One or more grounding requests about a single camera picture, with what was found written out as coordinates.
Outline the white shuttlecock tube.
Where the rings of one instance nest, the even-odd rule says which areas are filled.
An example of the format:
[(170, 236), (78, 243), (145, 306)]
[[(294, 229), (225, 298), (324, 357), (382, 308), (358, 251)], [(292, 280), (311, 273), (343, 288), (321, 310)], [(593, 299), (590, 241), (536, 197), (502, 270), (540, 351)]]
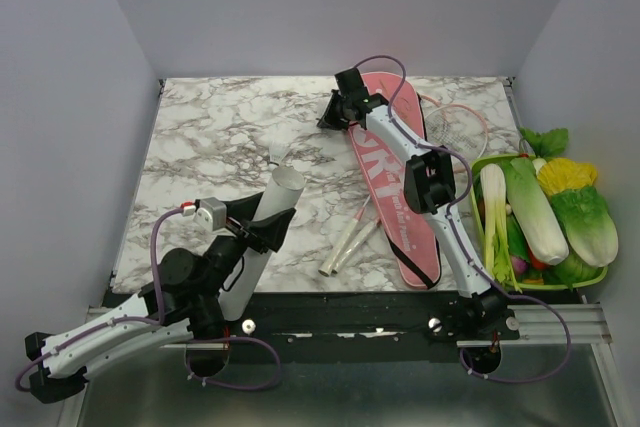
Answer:
[(303, 175), (292, 167), (279, 166), (272, 171), (255, 213), (243, 225), (251, 243), (241, 259), (241, 272), (219, 296), (227, 321), (241, 318), (271, 254), (284, 244), (305, 185)]

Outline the white shuttlecock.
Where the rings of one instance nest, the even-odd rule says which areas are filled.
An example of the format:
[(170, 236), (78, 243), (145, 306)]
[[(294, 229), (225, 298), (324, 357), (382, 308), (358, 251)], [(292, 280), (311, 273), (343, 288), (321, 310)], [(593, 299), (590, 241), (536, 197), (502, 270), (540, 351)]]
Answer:
[(274, 170), (282, 166), (289, 152), (290, 145), (288, 143), (277, 140), (272, 141), (268, 149), (268, 168)]

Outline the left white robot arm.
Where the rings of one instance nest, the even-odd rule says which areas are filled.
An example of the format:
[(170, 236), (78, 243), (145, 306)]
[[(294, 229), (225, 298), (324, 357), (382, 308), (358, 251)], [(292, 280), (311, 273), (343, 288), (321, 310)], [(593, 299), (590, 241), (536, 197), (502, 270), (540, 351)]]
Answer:
[[(175, 343), (189, 346), (189, 376), (214, 385), (233, 345), (258, 344), (272, 352), (268, 343), (249, 334), (232, 335), (231, 325), (254, 293), (251, 275), (260, 275), (283, 246), (298, 199), (298, 194), (263, 191), (233, 201), (196, 199), (164, 213), (150, 237), (151, 282), (71, 331), (28, 335), (25, 352), (30, 362), (17, 375), (16, 389), (43, 404), (60, 402), (82, 392), (104, 369)], [(160, 227), (177, 215), (227, 233), (202, 254), (173, 248), (160, 256)]]

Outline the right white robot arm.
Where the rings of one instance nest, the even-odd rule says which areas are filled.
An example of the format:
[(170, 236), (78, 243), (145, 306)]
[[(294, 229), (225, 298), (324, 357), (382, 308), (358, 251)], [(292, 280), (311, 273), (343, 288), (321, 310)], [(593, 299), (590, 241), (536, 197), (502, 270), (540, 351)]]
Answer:
[(508, 314), (508, 295), (489, 276), (462, 225), (453, 153), (413, 131), (393, 112), (391, 100), (368, 90), (358, 68), (337, 73), (335, 80), (337, 88), (318, 126), (332, 130), (360, 126), (405, 164), (405, 201), (431, 227), (454, 274), (459, 293), (456, 324), (471, 338), (485, 337)]

